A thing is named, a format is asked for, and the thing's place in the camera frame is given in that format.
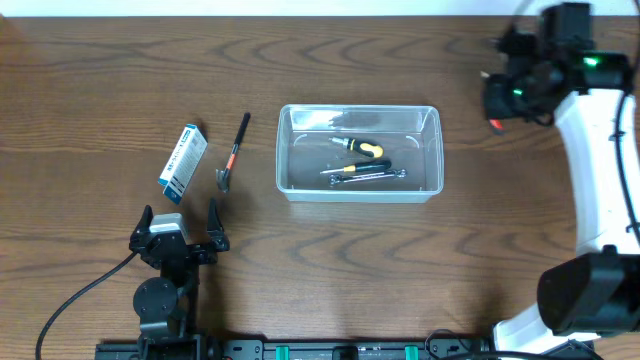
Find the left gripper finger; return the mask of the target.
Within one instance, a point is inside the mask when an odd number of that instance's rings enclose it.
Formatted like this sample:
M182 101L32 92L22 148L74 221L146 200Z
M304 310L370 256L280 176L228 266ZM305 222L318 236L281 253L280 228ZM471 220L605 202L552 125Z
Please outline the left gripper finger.
M152 220L153 220L152 208L150 205L146 205L140 220L138 221L137 225L134 228L134 231L132 232L132 235L143 236L144 234L147 234L149 232L149 227L151 225Z
M206 232L210 240L216 245L225 244L224 227L217 212L217 203L215 198L212 198L209 202Z

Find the red handled pliers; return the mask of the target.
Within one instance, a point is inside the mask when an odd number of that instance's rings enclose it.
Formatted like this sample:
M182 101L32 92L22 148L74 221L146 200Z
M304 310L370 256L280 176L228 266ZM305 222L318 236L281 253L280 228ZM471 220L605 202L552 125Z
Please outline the red handled pliers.
M503 135L504 134L504 127L503 127L502 123L499 120L497 120L497 119L489 119L488 123L489 123L492 131L496 135Z

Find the small black handled hammer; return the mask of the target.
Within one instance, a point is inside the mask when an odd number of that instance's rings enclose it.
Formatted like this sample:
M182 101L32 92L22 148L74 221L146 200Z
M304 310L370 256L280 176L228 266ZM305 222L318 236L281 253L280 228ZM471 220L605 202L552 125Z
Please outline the small black handled hammer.
M241 121L240 127L236 134L236 137L235 137L229 158L225 164L225 167L222 170L220 169L216 170L216 184L218 189L223 193L227 193L229 191L229 178L230 178L231 169L233 167L240 145L243 141L250 119L251 119L251 113L245 112L243 114L243 119Z

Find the blue white screwdriver box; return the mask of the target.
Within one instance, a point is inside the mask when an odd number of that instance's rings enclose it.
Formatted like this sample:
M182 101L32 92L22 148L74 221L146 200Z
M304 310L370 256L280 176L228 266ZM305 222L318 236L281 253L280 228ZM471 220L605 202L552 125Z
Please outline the blue white screwdriver box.
M158 178L158 183L164 187L164 196L174 204L181 202L207 147L208 142L200 129L187 124Z

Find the silver combination wrench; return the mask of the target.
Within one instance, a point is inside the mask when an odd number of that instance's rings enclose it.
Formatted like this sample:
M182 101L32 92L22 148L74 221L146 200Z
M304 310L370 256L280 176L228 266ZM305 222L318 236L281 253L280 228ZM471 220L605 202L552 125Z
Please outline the silver combination wrench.
M379 179L387 179L387 178L405 178L408 175L406 169L389 169L382 172L375 172L369 174L361 174L361 175L351 175L351 176L343 176L343 175L331 175L329 177L328 183L331 186L344 184L344 183L356 183L356 182L367 182Z

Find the stubby yellow black screwdriver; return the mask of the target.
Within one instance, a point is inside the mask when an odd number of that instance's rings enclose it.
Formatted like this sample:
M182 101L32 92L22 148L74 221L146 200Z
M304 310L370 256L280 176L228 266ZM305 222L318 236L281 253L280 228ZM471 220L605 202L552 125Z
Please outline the stubby yellow black screwdriver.
M329 141L348 151L356 152L369 158L377 159L384 155L383 147L372 142L350 137L331 137Z

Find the slim black yellow screwdriver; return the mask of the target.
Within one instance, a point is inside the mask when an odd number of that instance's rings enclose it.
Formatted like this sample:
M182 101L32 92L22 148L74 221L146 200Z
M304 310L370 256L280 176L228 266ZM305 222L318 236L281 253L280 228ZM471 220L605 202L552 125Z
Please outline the slim black yellow screwdriver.
M390 160L374 160L369 162L359 162L341 168L321 171L322 175L327 174L364 174L370 172L382 172L391 168Z

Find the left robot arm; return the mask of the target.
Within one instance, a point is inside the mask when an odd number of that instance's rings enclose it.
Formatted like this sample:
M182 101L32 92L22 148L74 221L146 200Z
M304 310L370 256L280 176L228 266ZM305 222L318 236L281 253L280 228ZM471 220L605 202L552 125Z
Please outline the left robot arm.
M141 359L220 359L219 342L196 326L199 268L213 265L230 249L217 213L209 203L206 243L189 244L179 213L155 215L147 206L130 236L129 248L160 275L144 281L133 297L140 319Z

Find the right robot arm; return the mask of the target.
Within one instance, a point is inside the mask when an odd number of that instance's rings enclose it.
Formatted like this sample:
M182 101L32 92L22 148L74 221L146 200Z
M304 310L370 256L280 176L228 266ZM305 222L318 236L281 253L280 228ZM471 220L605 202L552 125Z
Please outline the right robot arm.
M591 7L581 2L546 8L535 33L510 24L496 48L506 64L485 79L485 117L495 131L516 118L559 131L576 255L542 274L531 307L494 326L490 356L589 356L594 340L639 328L639 63L597 49Z

